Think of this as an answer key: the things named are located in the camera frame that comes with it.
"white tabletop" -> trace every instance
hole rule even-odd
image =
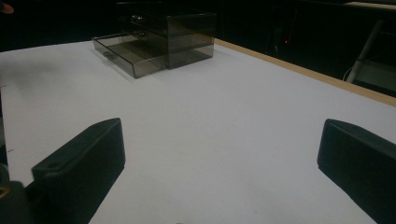
[[[241,52],[134,79],[92,42],[0,53],[10,177],[121,118],[126,165],[91,223],[374,223],[317,165],[325,119],[396,142],[396,107]]]

